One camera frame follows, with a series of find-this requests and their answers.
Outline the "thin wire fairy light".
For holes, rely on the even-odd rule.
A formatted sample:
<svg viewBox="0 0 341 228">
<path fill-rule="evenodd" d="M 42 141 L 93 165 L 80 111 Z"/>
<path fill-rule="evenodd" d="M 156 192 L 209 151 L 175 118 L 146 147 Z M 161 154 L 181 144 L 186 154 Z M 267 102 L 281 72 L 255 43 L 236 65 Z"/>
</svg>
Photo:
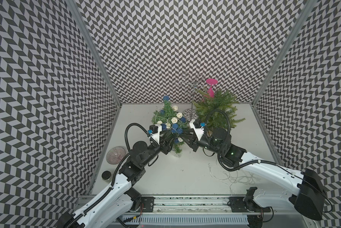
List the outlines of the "thin wire fairy light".
<svg viewBox="0 0 341 228">
<path fill-rule="evenodd" d="M 229 189 L 229 193 L 236 194 L 238 186 L 241 185 L 242 188 L 246 186 L 256 184 L 261 179 L 256 177 L 254 174 L 245 171 L 228 172 L 222 171 L 223 177 L 218 177 L 213 173 L 212 165 L 208 164 L 209 175 L 214 180 L 226 185 Z"/>
</svg>

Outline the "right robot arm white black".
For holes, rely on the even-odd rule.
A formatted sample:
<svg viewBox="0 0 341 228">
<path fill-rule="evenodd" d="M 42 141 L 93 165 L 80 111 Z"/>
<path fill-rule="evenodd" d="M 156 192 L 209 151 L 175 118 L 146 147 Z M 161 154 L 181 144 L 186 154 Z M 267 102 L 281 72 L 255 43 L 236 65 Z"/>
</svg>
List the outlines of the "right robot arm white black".
<svg viewBox="0 0 341 228">
<path fill-rule="evenodd" d="M 216 128 L 211 135 L 207 134 L 208 120 L 212 113 L 220 113 L 226 120 L 226 128 Z M 244 148 L 231 143 L 231 122 L 222 110 L 213 110 L 204 121 L 194 119 L 189 123 L 190 128 L 183 131 L 180 137 L 193 149 L 198 148 L 212 151 L 217 156 L 221 167 L 228 172 L 243 170 L 265 178 L 283 191 L 267 192 L 258 187 L 247 190 L 243 201 L 249 210 L 283 207 L 294 208 L 301 215 L 321 221 L 325 202 L 329 202 L 326 190 L 318 174 L 311 170 L 305 171 L 288 169 L 273 161 L 263 160 Z"/>
</svg>

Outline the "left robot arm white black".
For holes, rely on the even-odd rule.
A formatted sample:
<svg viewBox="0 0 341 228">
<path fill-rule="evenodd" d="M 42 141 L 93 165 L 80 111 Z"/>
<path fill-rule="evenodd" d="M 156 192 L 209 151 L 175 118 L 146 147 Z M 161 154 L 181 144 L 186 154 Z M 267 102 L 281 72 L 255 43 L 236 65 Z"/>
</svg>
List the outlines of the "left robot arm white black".
<svg viewBox="0 0 341 228">
<path fill-rule="evenodd" d="M 138 141 L 130 146 L 128 131 L 139 127 L 149 138 L 150 145 Z M 58 228 L 106 228 L 121 215 L 139 207 L 141 194 L 133 186 L 145 174 L 145 167 L 153 164 L 159 153 L 171 151 L 173 138 L 166 138 L 170 130 L 160 124 L 153 124 L 146 130 L 138 123 L 129 124 L 124 133 L 128 153 L 120 161 L 111 182 L 92 200 L 74 213 L 64 213 L 59 218 Z"/>
</svg>

